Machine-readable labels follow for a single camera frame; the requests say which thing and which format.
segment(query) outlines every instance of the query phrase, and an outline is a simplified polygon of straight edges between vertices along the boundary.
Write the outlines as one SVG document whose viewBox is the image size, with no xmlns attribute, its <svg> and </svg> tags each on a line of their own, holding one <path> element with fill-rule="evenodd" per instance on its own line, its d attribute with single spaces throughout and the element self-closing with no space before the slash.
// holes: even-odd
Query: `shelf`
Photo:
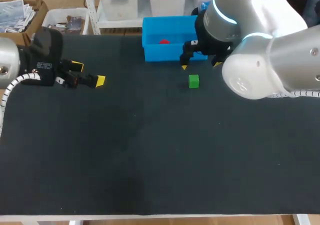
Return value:
<svg viewBox="0 0 320 225">
<path fill-rule="evenodd" d="M 193 0 L 185 0 L 184 15 L 191 15 L 194 9 Z M 97 25 L 101 29 L 110 28 L 141 28 L 144 18 L 152 17 L 150 0 L 138 0 L 138 18 L 133 20 L 108 21 L 105 16 L 102 2 L 97 10 Z"/>
</svg>

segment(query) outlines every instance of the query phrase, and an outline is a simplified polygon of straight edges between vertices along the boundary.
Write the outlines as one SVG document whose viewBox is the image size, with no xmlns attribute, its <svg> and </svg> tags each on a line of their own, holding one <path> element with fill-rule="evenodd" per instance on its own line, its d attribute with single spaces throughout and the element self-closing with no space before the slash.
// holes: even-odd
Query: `blue plastic container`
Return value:
<svg viewBox="0 0 320 225">
<path fill-rule="evenodd" d="M 197 40 L 197 16 L 146 17 L 142 25 L 142 46 L 146 62 L 180 61 L 183 45 Z M 167 40 L 170 44 L 159 44 Z M 208 56 L 194 53 L 191 60 L 207 60 Z"/>
</svg>

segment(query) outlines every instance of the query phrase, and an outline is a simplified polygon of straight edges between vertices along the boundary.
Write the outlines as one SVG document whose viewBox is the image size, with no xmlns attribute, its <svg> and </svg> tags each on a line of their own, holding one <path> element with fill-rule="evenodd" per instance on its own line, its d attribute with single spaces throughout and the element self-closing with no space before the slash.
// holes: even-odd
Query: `black work surface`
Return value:
<svg viewBox="0 0 320 225">
<path fill-rule="evenodd" d="M 140 37 L 65 40 L 107 83 L 14 89 L 1 215 L 320 214 L 320 100 L 243 99 L 209 62 L 145 63 Z"/>
</svg>

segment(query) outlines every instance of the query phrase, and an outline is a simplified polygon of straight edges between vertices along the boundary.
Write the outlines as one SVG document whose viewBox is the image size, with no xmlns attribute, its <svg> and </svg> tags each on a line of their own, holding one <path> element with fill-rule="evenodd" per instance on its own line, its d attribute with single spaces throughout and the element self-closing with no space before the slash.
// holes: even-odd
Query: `green cube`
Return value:
<svg viewBox="0 0 320 225">
<path fill-rule="evenodd" d="M 199 88 L 199 75 L 189 75 L 189 88 L 190 89 Z"/>
</svg>

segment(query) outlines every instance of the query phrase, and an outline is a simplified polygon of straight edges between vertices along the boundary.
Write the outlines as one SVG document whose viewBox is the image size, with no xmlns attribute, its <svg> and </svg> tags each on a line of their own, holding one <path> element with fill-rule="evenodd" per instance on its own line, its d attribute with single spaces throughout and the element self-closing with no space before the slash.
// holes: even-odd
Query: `wooden floor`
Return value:
<svg viewBox="0 0 320 225">
<path fill-rule="evenodd" d="M 320 215 L 309 215 L 311 225 L 320 225 Z M 0 222 L 0 225 L 22 225 L 20 222 Z M 56 225 L 69 225 L 67 221 Z M 85 221 L 83 225 L 295 225 L 291 215 L 163 218 Z"/>
</svg>

